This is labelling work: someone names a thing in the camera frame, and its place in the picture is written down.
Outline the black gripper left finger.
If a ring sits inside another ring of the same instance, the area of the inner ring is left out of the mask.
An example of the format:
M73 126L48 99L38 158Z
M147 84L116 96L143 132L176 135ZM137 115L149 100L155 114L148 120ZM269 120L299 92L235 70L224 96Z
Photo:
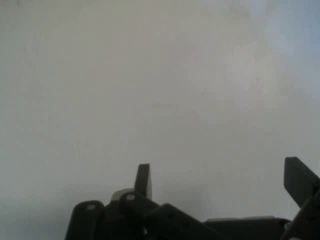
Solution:
M133 188L113 194L109 204L90 200L77 204L66 231L67 240L224 240L171 204L152 200L151 167L137 168Z

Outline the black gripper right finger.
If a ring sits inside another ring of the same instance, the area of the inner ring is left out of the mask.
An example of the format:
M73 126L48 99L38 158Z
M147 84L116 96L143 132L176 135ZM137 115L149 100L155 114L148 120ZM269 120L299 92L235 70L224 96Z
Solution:
M286 228L282 240L320 238L320 178L298 157L284 160L284 188L300 210Z

